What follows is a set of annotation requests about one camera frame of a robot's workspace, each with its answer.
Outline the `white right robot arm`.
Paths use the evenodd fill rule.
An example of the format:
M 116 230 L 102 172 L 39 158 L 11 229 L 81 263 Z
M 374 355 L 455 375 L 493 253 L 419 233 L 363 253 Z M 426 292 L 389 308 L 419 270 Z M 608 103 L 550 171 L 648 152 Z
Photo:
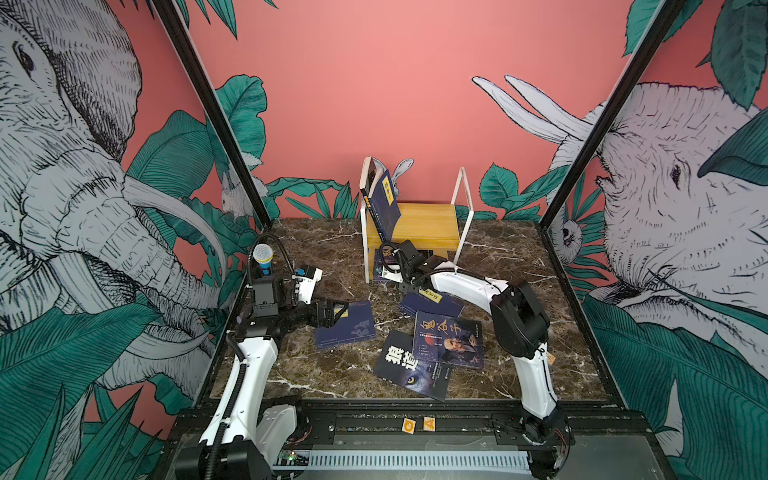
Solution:
M 461 268 L 447 259 L 425 256 L 409 240 L 382 245 L 390 251 L 383 272 L 401 290 L 426 297 L 452 296 L 490 315 L 495 339 L 512 356 L 520 380 L 523 410 L 539 421 L 558 408 L 548 360 L 550 320 L 525 281 L 510 282 Z

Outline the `dark brown book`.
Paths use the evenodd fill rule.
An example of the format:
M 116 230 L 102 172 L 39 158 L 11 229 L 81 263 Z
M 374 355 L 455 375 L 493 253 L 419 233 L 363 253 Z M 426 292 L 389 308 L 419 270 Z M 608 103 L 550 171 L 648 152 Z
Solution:
M 372 204 L 372 192 L 374 186 L 374 180 L 378 173 L 375 159 L 373 157 L 365 157 L 362 164 L 362 171 L 360 176 L 359 188 L 363 198 L 363 204 L 366 208 L 368 216 L 371 218 L 376 233 L 379 239 L 384 242 L 385 238 L 381 229 L 378 214 L 376 213 Z

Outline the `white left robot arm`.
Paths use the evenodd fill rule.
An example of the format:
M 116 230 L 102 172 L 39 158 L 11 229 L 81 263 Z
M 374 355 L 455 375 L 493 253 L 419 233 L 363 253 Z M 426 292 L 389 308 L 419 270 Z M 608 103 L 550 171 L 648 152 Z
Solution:
M 298 327 L 332 327 L 345 301 L 319 299 L 280 307 L 255 304 L 225 336 L 234 363 L 221 400 L 198 443 L 179 451 L 177 479 L 270 479 L 285 446 L 301 443 L 313 425 L 295 401 L 262 407 L 279 345 Z

